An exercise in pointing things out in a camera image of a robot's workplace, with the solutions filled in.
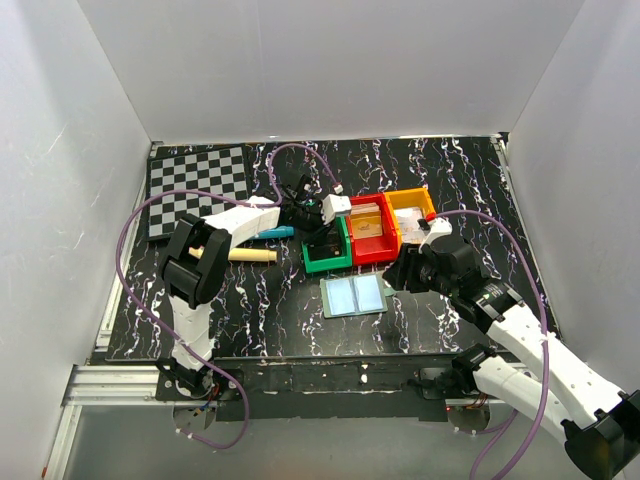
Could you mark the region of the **yellow plastic bin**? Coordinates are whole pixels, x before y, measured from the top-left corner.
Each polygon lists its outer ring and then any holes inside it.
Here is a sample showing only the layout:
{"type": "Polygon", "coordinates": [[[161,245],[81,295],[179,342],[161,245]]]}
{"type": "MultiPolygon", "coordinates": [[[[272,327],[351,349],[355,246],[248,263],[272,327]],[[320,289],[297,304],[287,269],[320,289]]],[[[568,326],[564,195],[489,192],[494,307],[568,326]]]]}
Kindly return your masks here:
{"type": "Polygon", "coordinates": [[[425,187],[385,192],[395,225],[398,239],[402,243],[419,244],[426,238],[421,229],[421,219],[433,219],[436,210],[431,196],[425,187]]]}

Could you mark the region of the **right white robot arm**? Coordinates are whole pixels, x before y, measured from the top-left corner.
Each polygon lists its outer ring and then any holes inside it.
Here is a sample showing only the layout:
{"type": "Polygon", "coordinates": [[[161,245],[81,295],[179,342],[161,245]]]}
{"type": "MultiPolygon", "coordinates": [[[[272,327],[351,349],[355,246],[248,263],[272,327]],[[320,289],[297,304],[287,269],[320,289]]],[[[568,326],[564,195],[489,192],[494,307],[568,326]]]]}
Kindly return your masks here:
{"type": "Polygon", "coordinates": [[[476,344],[451,368],[424,381],[426,388],[478,391],[531,419],[564,446],[591,479],[612,479],[639,454],[639,394],[627,393],[571,352],[507,283],[484,274],[469,243],[445,236],[404,244],[383,278],[395,290],[437,292],[458,315],[523,363],[510,366],[476,344]]]}

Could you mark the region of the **green plastic bin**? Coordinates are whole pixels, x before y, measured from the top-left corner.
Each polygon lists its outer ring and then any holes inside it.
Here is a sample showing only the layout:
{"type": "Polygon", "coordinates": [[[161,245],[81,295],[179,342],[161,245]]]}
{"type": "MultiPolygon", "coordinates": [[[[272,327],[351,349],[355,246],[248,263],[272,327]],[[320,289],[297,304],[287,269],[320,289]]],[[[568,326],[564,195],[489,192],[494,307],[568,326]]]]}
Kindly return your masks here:
{"type": "Polygon", "coordinates": [[[338,218],[324,237],[303,242],[302,255],[309,274],[350,268],[353,254],[346,219],[338,218]]]}

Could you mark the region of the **green card holder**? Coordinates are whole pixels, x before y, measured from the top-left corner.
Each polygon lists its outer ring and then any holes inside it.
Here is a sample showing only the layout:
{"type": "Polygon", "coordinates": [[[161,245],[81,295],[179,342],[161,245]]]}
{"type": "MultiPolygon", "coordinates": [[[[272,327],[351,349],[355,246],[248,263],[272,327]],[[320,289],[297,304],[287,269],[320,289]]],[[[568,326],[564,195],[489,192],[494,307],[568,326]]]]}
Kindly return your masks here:
{"type": "Polygon", "coordinates": [[[321,279],[320,290],[327,319],[384,313],[396,293],[379,272],[321,279]]]}

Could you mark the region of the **red plastic bin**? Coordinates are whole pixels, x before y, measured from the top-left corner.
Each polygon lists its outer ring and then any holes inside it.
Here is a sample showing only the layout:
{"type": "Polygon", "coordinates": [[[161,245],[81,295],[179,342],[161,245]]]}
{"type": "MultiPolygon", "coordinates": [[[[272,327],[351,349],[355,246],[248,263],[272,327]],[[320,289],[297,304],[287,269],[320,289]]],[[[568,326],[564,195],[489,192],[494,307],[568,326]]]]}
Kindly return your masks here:
{"type": "Polygon", "coordinates": [[[363,266],[392,262],[397,258],[399,239],[391,209],[382,193],[350,198],[347,228],[353,264],[363,266]]]}

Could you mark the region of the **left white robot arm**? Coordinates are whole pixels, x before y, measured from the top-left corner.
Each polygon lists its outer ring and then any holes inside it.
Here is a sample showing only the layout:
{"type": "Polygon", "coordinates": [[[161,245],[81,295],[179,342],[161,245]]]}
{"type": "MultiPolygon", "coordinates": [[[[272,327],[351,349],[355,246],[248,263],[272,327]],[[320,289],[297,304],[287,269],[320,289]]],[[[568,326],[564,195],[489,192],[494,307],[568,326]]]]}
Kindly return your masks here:
{"type": "Polygon", "coordinates": [[[171,356],[156,362],[180,393],[201,398],[213,387],[203,362],[212,358],[210,304],[224,283],[231,250],[258,234],[290,226],[316,234],[331,226],[325,202],[312,194],[312,180],[302,174],[280,187],[274,207],[265,193],[208,217],[186,214],[176,224],[160,265],[178,335],[171,356]]]}

